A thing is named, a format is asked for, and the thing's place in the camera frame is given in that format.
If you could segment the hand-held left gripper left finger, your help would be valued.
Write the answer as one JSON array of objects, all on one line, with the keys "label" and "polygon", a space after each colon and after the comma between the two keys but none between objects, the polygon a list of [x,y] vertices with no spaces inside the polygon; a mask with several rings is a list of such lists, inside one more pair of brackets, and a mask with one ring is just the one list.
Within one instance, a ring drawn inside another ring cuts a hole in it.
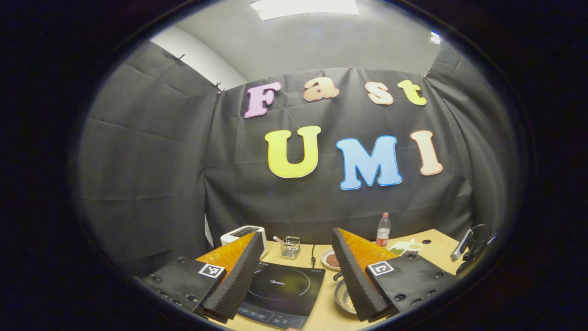
[{"label": "hand-held left gripper left finger", "polygon": [[234,319],[263,253],[263,234],[253,231],[196,259],[179,257],[143,277],[154,295],[216,321]]}]

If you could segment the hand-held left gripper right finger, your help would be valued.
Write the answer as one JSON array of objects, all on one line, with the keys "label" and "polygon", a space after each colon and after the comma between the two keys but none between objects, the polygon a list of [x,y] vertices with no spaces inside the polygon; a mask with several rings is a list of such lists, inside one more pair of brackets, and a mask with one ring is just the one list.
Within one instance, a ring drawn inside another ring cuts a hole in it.
[{"label": "hand-held left gripper right finger", "polygon": [[458,280],[412,251],[398,255],[341,228],[333,230],[333,250],[361,322],[416,308]]}]

